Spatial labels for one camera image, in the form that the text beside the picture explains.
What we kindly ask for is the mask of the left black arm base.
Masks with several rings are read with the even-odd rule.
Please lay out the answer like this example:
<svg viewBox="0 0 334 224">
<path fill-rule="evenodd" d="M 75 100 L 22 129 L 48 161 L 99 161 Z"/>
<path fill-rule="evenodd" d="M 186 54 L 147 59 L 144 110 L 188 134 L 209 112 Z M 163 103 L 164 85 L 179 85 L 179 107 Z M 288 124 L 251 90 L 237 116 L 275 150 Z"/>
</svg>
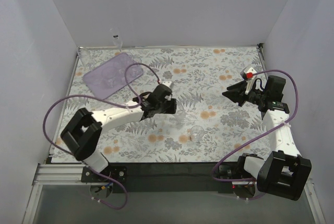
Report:
<svg viewBox="0 0 334 224">
<path fill-rule="evenodd" d="M 124 193 L 127 168 L 119 165 L 108 165 L 103 171 L 95 173 L 84 167 L 81 182 L 90 184 L 90 194 L 100 199 L 108 198 L 112 193 Z"/>
</svg>

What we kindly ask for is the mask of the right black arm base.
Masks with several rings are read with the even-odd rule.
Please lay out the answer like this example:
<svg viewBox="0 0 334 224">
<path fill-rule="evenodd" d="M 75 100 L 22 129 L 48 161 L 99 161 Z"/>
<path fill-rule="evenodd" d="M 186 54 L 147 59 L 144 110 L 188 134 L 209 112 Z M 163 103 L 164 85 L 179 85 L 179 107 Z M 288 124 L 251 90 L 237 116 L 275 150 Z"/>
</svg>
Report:
<svg viewBox="0 0 334 224">
<path fill-rule="evenodd" d="M 219 194 L 236 197 L 245 201 L 259 199 L 264 194 L 257 189 L 257 182 L 248 173 L 238 168 L 236 162 L 222 163 L 212 177 L 219 182 Z"/>
</svg>

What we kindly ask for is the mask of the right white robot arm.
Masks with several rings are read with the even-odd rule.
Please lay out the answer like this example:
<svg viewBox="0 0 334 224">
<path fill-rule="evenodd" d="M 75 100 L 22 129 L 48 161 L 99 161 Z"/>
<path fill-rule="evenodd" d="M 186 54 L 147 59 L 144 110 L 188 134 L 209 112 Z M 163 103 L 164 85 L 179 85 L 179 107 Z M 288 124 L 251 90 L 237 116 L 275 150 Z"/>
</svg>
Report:
<svg viewBox="0 0 334 224">
<path fill-rule="evenodd" d="M 243 153 L 228 179 L 255 179 L 260 192 L 296 201 L 300 198 L 312 169 L 309 159 L 298 151 L 288 123 L 289 107 L 282 102 L 284 78 L 270 75 L 265 87 L 256 87 L 257 78 L 248 72 L 244 80 L 229 86 L 223 96 L 242 106 L 245 102 L 258 106 L 270 142 L 270 154 L 262 158 Z"/>
</svg>

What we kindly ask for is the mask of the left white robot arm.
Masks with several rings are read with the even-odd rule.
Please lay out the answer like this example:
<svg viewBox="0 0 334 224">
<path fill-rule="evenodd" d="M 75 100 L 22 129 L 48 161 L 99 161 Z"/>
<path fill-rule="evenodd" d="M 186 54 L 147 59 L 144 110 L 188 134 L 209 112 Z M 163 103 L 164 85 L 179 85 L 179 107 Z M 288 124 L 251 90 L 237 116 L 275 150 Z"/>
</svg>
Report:
<svg viewBox="0 0 334 224">
<path fill-rule="evenodd" d="M 132 122 L 140 122 L 156 114 L 175 114 L 176 99 L 172 98 L 171 81 L 157 85 L 153 92 L 142 93 L 121 108 L 100 111 L 79 109 L 61 132 L 61 139 L 75 157 L 92 170 L 106 174 L 107 158 L 97 145 L 101 134 Z"/>
</svg>

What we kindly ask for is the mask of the clear champagne flute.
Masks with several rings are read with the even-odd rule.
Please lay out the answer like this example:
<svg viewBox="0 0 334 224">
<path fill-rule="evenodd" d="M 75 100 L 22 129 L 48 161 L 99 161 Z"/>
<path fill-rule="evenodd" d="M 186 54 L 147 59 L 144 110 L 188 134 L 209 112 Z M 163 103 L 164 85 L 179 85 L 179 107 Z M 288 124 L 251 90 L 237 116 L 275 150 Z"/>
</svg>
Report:
<svg viewBox="0 0 334 224">
<path fill-rule="evenodd" d="M 112 35 L 112 41 L 114 43 L 114 46 L 121 52 L 123 47 L 123 41 L 118 27 L 111 28 L 110 33 Z"/>
</svg>

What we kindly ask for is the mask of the large clear tumbler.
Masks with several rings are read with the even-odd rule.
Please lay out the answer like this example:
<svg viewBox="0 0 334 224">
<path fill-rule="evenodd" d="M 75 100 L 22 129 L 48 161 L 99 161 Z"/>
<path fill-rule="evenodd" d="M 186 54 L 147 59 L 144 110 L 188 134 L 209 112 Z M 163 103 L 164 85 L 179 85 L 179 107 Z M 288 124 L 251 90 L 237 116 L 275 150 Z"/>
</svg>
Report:
<svg viewBox="0 0 334 224">
<path fill-rule="evenodd" d="M 141 63 L 141 58 L 137 56 L 133 56 L 132 60 L 134 63 Z M 141 65 L 133 65 L 129 68 L 129 71 L 133 77 L 137 77 L 141 74 L 142 71 Z"/>
<path fill-rule="evenodd" d="M 101 72 L 102 82 L 106 88 L 113 88 L 115 86 L 116 70 L 117 69 L 113 66 L 105 67 L 102 70 Z"/>
</svg>

